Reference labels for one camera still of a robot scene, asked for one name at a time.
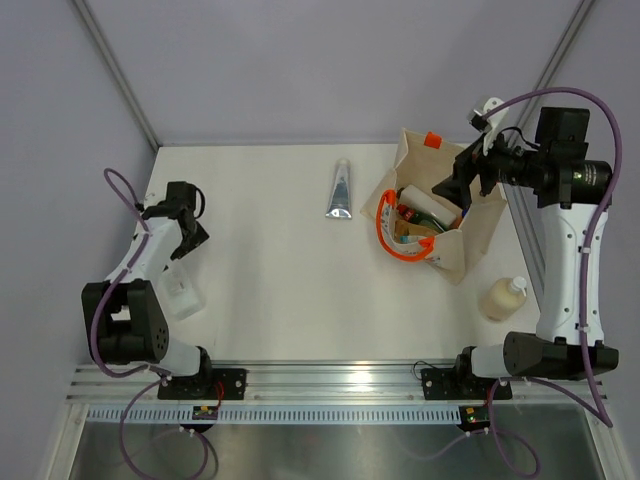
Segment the green dish soap bottle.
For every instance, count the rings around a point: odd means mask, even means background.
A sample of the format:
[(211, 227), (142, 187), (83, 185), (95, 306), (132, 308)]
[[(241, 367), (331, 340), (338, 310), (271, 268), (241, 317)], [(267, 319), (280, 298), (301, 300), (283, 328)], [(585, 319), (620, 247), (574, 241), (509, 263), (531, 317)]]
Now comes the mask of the green dish soap bottle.
[(417, 211), (405, 204), (399, 204), (396, 211), (403, 220), (410, 224), (424, 226), (438, 233), (444, 233), (446, 231), (445, 225), (431, 214)]

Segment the white bottle black cap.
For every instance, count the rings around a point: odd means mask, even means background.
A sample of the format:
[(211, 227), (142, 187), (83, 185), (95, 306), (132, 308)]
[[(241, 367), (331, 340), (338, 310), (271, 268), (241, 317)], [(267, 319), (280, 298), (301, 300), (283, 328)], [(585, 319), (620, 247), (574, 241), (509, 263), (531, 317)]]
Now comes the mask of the white bottle black cap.
[(456, 215), (424, 193), (414, 185), (408, 185), (397, 191), (398, 200), (416, 211), (429, 214), (445, 227), (449, 228), (456, 220)]

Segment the white box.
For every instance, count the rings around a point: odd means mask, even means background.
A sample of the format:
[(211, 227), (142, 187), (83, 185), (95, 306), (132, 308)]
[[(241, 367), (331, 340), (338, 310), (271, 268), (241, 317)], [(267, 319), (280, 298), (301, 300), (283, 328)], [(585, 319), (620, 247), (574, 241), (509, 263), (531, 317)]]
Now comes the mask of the white box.
[(180, 261), (171, 262), (160, 275), (159, 288), (175, 321), (186, 320), (200, 312), (204, 300)]

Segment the pink shampoo bottle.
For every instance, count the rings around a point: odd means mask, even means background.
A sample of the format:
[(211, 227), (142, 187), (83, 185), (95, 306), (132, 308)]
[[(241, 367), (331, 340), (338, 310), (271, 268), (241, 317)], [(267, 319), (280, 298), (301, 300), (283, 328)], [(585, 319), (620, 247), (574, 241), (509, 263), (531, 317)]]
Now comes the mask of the pink shampoo bottle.
[(439, 232), (429, 226), (416, 225), (399, 219), (394, 225), (394, 241), (398, 244), (417, 243), (425, 246), (430, 238), (436, 237)]

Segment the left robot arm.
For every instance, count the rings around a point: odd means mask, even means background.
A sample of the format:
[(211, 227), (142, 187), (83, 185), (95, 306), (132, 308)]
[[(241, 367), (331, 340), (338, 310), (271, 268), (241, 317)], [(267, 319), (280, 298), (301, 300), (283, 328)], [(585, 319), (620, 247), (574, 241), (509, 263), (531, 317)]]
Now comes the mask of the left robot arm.
[(125, 257), (105, 280), (81, 292), (90, 355), (111, 378), (150, 370), (163, 387), (204, 398), (215, 385), (210, 357), (171, 336), (156, 293), (162, 274), (209, 238), (199, 223), (204, 195), (191, 183), (173, 181), (158, 203), (136, 204), (133, 211), (139, 227)]

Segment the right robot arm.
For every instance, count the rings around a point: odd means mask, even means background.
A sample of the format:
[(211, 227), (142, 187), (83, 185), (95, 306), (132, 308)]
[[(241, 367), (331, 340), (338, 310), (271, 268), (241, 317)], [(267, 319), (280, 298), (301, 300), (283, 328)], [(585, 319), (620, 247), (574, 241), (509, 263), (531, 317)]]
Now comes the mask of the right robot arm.
[(492, 114), (493, 102), (475, 108), (470, 124), (479, 138), (455, 157), (452, 174), (432, 191), (454, 205), (472, 205), (470, 185), (483, 196), (499, 184), (529, 188), (537, 198), (545, 234), (545, 278), (533, 333), (510, 332), (492, 347), (465, 348), (451, 371), (454, 388), (474, 397), (489, 380), (507, 376), (583, 380), (617, 368), (619, 352), (604, 341), (598, 302), (599, 249), (606, 215), (598, 210), (612, 168), (586, 157), (590, 113), (545, 107), (534, 143), (508, 146)]

